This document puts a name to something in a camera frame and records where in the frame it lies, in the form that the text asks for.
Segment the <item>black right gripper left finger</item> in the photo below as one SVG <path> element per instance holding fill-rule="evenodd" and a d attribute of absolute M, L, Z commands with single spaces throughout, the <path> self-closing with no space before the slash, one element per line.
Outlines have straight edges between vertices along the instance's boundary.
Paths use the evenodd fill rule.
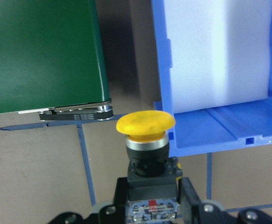
<path fill-rule="evenodd" d="M 127 177 L 117 179 L 113 202 L 92 213 L 91 224 L 125 224 L 128 195 Z"/>

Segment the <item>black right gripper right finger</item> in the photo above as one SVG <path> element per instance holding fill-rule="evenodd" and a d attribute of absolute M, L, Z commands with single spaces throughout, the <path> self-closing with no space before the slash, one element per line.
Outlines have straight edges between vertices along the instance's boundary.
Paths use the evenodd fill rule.
<path fill-rule="evenodd" d="M 200 200 L 187 177 L 179 180 L 180 211 L 186 224 L 226 224 L 223 206 L 213 200 Z"/>

